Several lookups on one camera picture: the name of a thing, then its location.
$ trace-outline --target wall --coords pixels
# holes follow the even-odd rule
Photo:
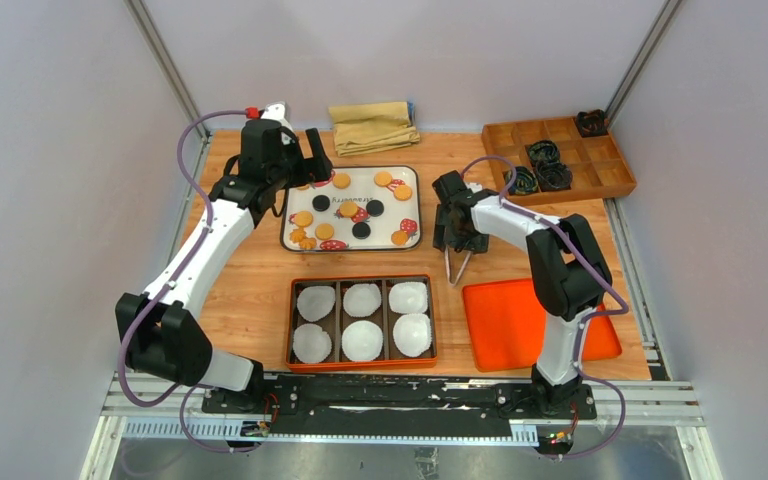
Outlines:
[[[0,1],[0,478],[78,476],[185,124],[123,2]]]
[[[667,358],[724,477],[768,477],[768,3],[685,2],[614,132]]]
[[[413,100],[423,129],[604,108],[662,0],[147,0],[202,112]],[[242,125],[219,119],[213,128]]]

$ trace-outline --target black cookie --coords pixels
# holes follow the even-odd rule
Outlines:
[[[331,207],[331,200],[325,195],[313,197],[313,209],[317,212],[324,212]]]
[[[369,203],[366,204],[366,213],[368,213],[370,217],[377,217],[384,213],[384,204],[381,203],[381,200],[370,200]]]
[[[372,233],[372,229],[370,229],[369,225],[364,222],[358,222],[352,227],[352,235],[358,240],[363,240],[364,238],[369,237],[370,233]]]

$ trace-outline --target red cutting board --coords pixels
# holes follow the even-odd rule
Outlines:
[[[531,367],[543,350],[546,311],[530,278],[481,283],[463,288],[466,321],[475,366],[482,372]],[[607,316],[590,320],[582,357],[615,358],[622,353]]]

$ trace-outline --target table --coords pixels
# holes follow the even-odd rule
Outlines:
[[[231,353],[258,360],[267,370],[287,370],[284,363],[290,302],[290,282],[296,278],[355,277],[363,275],[428,274],[432,279],[432,295],[436,316],[438,362],[434,368],[387,370],[391,373],[464,376],[528,376],[530,369],[483,373],[475,368],[470,347],[461,287],[474,283],[529,277],[524,253],[495,239],[490,252],[473,257],[458,287],[446,282],[442,254],[431,247],[437,197],[431,182],[443,173],[460,170],[471,160],[482,156],[484,148],[478,134],[424,133],[418,145],[357,157],[337,157],[330,132],[322,132],[322,142],[335,166],[410,165],[419,174],[422,226],[425,234],[414,250],[399,253],[329,253],[300,254],[280,245],[281,222],[267,215],[260,226],[231,256],[220,273],[202,310],[199,323],[214,346]],[[306,139],[305,155],[310,155]],[[212,137],[207,163],[200,183],[210,190],[222,176],[228,157],[240,151],[239,131],[218,131]],[[490,168],[476,165],[467,174],[468,181],[492,188]],[[189,214],[187,235],[204,209],[196,198]],[[601,200],[544,205],[534,208],[542,213],[567,216],[580,213],[587,217],[611,268],[614,285],[628,299],[620,261],[611,236],[605,208]],[[462,257],[455,256],[459,264]],[[609,308],[613,300],[606,297]],[[643,353],[637,323],[631,314],[613,317],[614,327],[622,343],[618,358],[586,362],[591,375],[611,379],[649,380],[649,369]]]

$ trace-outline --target strawberry illustration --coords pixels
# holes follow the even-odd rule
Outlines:
[[[363,207],[358,207],[358,213],[352,217],[352,221],[355,223],[365,222],[369,219],[369,213]]]
[[[316,182],[313,184],[314,187],[324,187],[325,185],[328,185],[331,183],[331,180],[334,180],[334,175],[337,175],[337,172],[334,170],[331,170],[331,176],[328,177],[328,180],[325,180],[324,182]]]
[[[400,180],[398,178],[394,178],[392,182],[390,182],[390,185],[387,185],[387,190],[390,190],[391,192],[396,189],[399,185],[404,185],[405,181]]]
[[[416,235],[416,231],[419,230],[419,225],[415,220],[406,218],[399,224],[399,230],[408,234],[409,237]]]
[[[319,248],[321,250],[345,250],[349,246],[346,245],[346,242],[341,242],[340,240],[326,240],[319,244]]]

